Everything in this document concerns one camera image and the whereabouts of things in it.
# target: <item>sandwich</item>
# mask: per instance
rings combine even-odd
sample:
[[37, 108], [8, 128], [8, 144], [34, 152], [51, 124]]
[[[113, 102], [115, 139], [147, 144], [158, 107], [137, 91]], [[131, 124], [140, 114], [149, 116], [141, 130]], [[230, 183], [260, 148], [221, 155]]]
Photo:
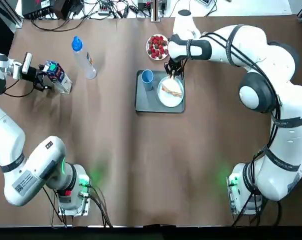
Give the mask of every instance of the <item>sandwich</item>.
[[182, 98], [181, 88], [180, 88], [179, 84], [177, 83], [177, 81], [175, 81], [172, 77], [164, 80], [161, 83], [161, 87], [162, 87], [162, 90], [165, 91], [166, 93], [171, 94], [175, 97]]

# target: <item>bowl of strawberries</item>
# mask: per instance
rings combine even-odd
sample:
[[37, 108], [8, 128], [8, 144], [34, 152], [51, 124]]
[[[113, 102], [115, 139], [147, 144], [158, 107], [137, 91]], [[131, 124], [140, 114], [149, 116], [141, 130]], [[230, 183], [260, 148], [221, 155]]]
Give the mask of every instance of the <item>bowl of strawberries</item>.
[[169, 55], [168, 39], [162, 34], [152, 35], [146, 41], [145, 50], [150, 58], [161, 61]]

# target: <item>power strip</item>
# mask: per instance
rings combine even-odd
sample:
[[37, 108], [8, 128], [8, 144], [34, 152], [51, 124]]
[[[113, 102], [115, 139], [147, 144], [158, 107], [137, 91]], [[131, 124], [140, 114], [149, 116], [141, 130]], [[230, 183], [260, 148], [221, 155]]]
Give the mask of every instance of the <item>power strip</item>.
[[97, 14], [99, 14], [100, 16], [109, 16], [111, 13], [109, 11], [109, 8], [104, 3], [101, 3]]

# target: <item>plastic bottle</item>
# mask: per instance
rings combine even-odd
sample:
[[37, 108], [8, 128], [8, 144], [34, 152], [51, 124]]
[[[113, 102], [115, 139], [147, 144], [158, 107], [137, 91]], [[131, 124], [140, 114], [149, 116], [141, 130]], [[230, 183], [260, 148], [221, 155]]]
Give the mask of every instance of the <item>plastic bottle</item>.
[[77, 63], [84, 70], [85, 77], [87, 79], [94, 79], [97, 76], [97, 70], [93, 66], [93, 60], [88, 50], [78, 36], [73, 38], [72, 49]]

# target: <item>green indicator light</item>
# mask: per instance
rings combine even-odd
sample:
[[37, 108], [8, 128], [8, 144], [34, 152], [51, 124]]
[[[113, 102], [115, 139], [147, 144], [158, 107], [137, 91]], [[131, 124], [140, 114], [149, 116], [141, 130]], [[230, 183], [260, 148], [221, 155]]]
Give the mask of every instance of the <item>green indicator light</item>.
[[63, 158], [62, 163], [61, 163], [61, 172], [62, 172], [62, 174], [66, 174], [65, 173], [65, 160], [66, 160], [66, 157]]

